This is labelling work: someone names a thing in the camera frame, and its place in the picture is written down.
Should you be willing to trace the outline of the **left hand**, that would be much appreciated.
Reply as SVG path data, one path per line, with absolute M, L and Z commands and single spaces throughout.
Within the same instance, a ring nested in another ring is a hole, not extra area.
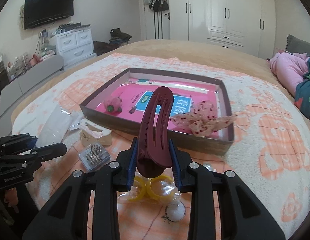
M 15 188 L 9 189 L 5 192 L 4 202 L 7 203 L 9 207 L 18 204 L 17 190 Z

